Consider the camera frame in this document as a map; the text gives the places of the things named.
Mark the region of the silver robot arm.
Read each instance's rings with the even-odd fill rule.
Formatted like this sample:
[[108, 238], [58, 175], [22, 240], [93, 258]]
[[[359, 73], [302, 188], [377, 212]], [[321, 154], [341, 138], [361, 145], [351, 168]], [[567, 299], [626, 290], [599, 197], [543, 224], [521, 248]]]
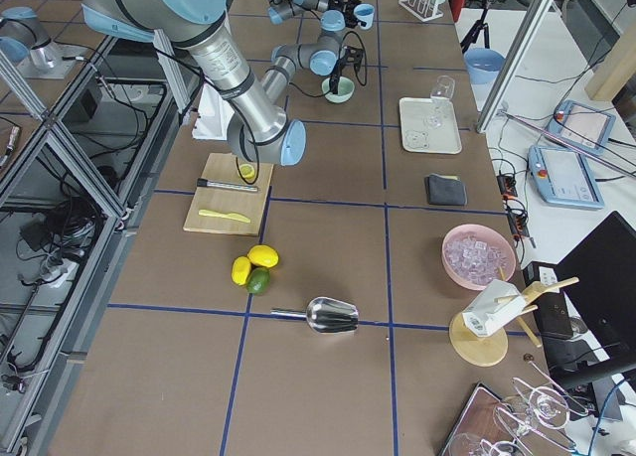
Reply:
[[373, 26], [375, 7], [361, 0], [267, 0], [270, 21], [277, 25], [305, 12], [316, 15], [328, 11], [342, 14], [346, 28], [360, 27], [368, 30]]
[[163, 31], [172, 45], [187, 51], [204, 77], [234, 111], [227, 140], [239, 158], [281, 166], [297, 164], [305, 151], [306, 130], [287, 117], [276, 101], [299, 70], [329, 76], [344, 57], [347, 29], [368, 29], [374, 10], [360, 0], [268, 0], [272, 23], [305, 11], [321, 13], [321, 31], [310, 44], [283, 45], [257, 79], [226, 26], [227, 0], [82, 0], [86, 24], [102, 34], [150, 43]]

